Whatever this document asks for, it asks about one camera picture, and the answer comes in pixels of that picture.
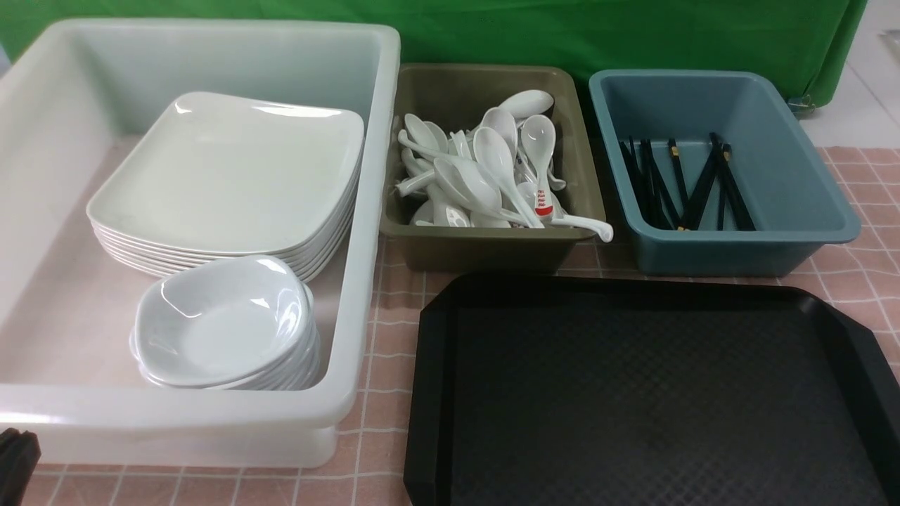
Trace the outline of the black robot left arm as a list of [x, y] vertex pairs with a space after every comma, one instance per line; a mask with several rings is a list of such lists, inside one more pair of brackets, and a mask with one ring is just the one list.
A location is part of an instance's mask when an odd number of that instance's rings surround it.
[[8, 428], [1, 434], [1, 505], [20, 505], [39, 459], [37, 435]]

